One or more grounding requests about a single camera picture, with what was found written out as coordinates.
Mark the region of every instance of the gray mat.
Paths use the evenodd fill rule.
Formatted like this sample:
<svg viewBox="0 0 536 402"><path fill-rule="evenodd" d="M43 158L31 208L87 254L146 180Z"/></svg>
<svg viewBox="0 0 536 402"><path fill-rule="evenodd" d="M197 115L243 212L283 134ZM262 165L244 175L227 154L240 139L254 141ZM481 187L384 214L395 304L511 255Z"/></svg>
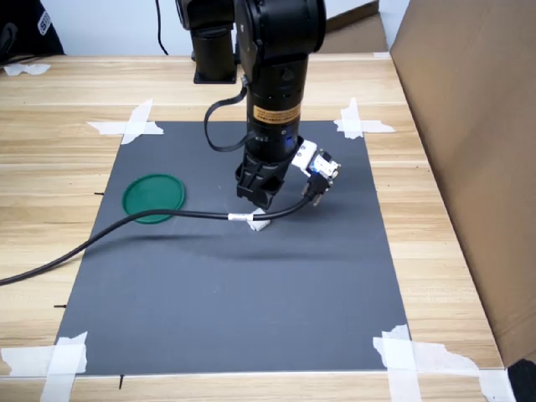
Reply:
<svg viewBox="0 0 536 402"><path fill-rule="evenodd" d="M255 209L235 195L242 151L210 150L202 123L158 125L163 136L120 147L93 233L125 216L123 191L149 173L183 180L184 209ZM86 251L59 329L88 332L86 374L384 368L373 337L406 318L363 138L331 121L301 128L343 165L318 207L258 233L244 222L131 223ZM210 131L231 143L245 124ZM305 182L291 167L271 210L299 200Z"/></svg>

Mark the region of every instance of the cardboard box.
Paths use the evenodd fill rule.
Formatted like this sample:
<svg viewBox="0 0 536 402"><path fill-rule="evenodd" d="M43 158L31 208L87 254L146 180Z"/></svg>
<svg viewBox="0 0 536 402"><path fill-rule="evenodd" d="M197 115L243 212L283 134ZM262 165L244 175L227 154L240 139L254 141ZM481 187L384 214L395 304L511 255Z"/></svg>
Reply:
<svg viewBox="0 0 536 402"><path fill-rule="evenodd" d="M373 0L328 19L319 53L371 53L387 51L384 25Z"/></svg>
<svg viewBox="0 0 536 402"><path fill-rule="evenodd" d="M392 48L505 365L536 360L536 1L412 0Z"/></svg>

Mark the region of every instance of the wooden tabletop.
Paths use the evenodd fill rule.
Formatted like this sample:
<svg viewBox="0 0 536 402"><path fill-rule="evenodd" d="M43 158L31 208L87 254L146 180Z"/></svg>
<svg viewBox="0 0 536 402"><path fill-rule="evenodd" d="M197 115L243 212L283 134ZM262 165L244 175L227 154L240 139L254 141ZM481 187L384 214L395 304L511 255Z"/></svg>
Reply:
<svg viewBox="0 0 536 402"><path fill-rule="evenodd" d="M119 137L87 121L127 121L153 99L151 121L201 121L240 85L194 85L186 58L46 60L43 75L0 74L0 277L53 260L89 237ZM302 120L337 120L355 97L410 331L481 369L502 363L415 129L393 61L372 54L314 55ZM214 120L243 121L245 102ZM0 348L54 343L81 256L0 288ZM0 360L0 375L9 367ZM71 400L390 400L385 372L78 378ZM39 400L42 379L0 381L0 401ZM478 380L420 376L423 400L482 400Z"/></svg>

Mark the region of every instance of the wire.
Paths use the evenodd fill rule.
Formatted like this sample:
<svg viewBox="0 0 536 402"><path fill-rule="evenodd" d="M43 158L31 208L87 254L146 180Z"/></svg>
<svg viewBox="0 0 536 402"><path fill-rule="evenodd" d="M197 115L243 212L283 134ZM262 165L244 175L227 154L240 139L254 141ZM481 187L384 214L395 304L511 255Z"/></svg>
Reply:
<svg viewBox="0 0 536 402"><path fill-rule="evenodd" d="M245 95L248 93L248 85L247 85L247 80L243 79L242 80L242 90L240 91L240 93L235 96L234 98L229 98L229 99L225 99L225 100L220 100L216 103L214 103L213 105L211 105L209 107L209 109L207 110L207 113L204 115L204 136L207 137L207 142L209 143L209 146L214 149L216 152L232 152L232 151L236 151L237 149L239 148L242 148L249 140L252 140L256 137L255 133L254 132L248 132L240 141L238 141L236 144L234 145L228 145L228 146L225 146L225 147L219 147L217 145L215 145L211 140L210 140L210 137L209 137L209 128L208 128L208 125L209 125L209 118L210 116L217 110L219 109L220 107L222 106L229 106L229 105L235 105L241 101L244 100L245 98Z"/></svg>
<svg viewBox="0 0 536 402"><path fill-rule="evenodd" d="M160 17L160 2L158 0L154 0L154 2L157 5L157 20L158 20L158 44L160 45L160 49L162 49L162 52L166 54L166 56L169 56L166 48L164 48L164 45L162 44L162 20Z"/></svg>
<svg viewBox="0 0 536 402"><path fill-rule="evenodd" d="M290 208L283 209L278 212L274 212L271 214L255 214L253 215L253 220L273 220L273 219L279 219L284 218L285 216L288 216L290 214L295 213L296 211L302 209L305 207L309 202L311 202L312 197L311 195L306 195L304 198L301 199L301 201ZM151 215L172 215L172 216L180 216L184 218L200 218L200 219L218 219L218 220L229 220L228 214L221 214L221 213L210 213L210 212L195 212L195 211L177 211L175 209L151 209L148 211L142 211L138 212L137 214L129 215L121 220L118 220L114 224L111 224L107 228L103 229L101 232L97 233L95 236L89 238L87 241L79 245L78 247L72 249L67 254L62 255L61 257L57 258L54 261L50 261L48 264L42 265L39 268L35 268L31 271L23 272L22 274L18 274L15 276L10 276L9 278L1 279L0 280L0 286L9 285L15 282L23 281L28 278L32 278L37 275L41 275L45 272L51 271L54 268L57 268L59 265L63 264L70 258L74 257L81 251L87 249L90 245L93 245L96 241L102 239L104 236L108 235L109 233L113 232L116 229L119 229L121 226L128 224L129 222L132 222L133 220L140 219L146 216Z"/></svg>

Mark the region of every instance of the green plastic lid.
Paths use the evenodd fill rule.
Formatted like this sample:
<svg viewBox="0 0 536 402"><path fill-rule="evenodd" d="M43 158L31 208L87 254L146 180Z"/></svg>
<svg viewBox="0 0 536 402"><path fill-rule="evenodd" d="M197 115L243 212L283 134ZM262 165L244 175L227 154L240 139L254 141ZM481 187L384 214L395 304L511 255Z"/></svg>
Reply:
<svg viewBox="0 0 536 402"><path fill-rule="evenodd" d="M168 174L149 174L132 182L123 193L123 209L131 215L149 209L180 209L184 203L184 186ZM136 222L159 224L171 215L151 215Z"/></svg>

